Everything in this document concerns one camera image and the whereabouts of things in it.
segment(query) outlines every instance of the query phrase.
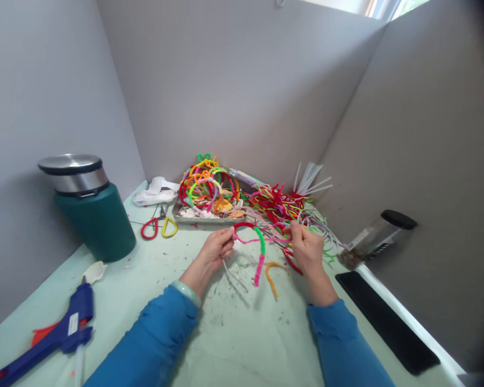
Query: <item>black tray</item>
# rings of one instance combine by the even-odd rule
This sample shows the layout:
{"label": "black tray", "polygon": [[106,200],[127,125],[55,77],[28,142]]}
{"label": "black tray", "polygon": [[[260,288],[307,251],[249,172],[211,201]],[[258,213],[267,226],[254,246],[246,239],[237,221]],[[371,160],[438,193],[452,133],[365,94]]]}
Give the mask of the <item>black tray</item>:
{"label": "black tray", "polygon": [[336,280],[359,307],[373,328],[385,341],[403,366],[419,375],[440,364],[439,358],[403,322],[356,271],[337,274]]}

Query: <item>white wall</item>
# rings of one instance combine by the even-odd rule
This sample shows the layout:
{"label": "white wall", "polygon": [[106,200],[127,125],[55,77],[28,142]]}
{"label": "white wall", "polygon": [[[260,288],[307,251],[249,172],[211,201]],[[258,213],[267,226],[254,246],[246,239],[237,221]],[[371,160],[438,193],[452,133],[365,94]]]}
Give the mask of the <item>white wall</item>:
{"label": "white wall", "polygon": [[68,152],[123,198],[144,179],[97,5],[0,0],[0,322],[80,244],[36,167]]}
{"label": "white wall", "polygon": [[368,266],[467,371],[484,370],[484,35],[471,0],[391,22],[321,162],[349,242],[384,209],[419,222]]}
{"label": "white wall", "polygon": [[317,161],[383,22],[302,1],[98,0],[146,177],[197,153],[269,182]]}
{"label": "white wall", "polygon": [[308,3],[335,8],[341,11],[365,15],[370,0],[303,0]]}

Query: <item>stainless steel lid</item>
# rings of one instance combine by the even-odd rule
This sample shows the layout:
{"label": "stainless steel lid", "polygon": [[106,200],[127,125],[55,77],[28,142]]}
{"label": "stainless steel lid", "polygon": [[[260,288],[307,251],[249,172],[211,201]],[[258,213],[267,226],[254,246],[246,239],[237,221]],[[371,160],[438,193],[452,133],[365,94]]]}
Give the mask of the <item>stainless steel lid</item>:
{"label": "stainless steel lid", "polygon": [[64,154],[38,162],[57,192],[64,194],[98,193],[109,183],[100,157],[88,154]]}
{"label": "stainless steel lid", "polygon": [[99,169],[102,160],[94,155],[67,153],[40,160],[38,167],[49,175],[75,175]]}

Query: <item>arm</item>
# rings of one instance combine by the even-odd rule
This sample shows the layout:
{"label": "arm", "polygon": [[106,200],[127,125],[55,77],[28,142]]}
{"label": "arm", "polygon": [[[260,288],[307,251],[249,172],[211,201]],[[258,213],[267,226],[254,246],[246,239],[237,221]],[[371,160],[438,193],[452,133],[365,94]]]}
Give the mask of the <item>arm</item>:
{"label": "arm", "polygon": [[232,252],[234,229],[206,240],[179,281],[150,301],[85,387],[166,386],[183,346],[197,326],[201,298],[211,276]]}
{"label": "arm", "polygon": [[297,222],[286,232],[292,234],[294,256],[309,284],[313,305],[308,306],[308,316],[317,338],[325,385],[394,386],[324,271],[324,241]]}

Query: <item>plastic bag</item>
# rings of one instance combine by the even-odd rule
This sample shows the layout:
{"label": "plastic bag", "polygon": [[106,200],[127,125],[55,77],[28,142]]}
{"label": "plastic bag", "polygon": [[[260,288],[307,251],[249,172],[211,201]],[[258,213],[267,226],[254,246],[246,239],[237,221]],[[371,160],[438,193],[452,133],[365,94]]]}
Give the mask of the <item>plastic bag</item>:
{"label": "plastic bag", "polygon": [[177,196],[176,192],[178,189],[179,184],[168,182],[162,176],[156,176],[146,190],[140,191],[133,196],[133,202],[140,207],[171,202]]}

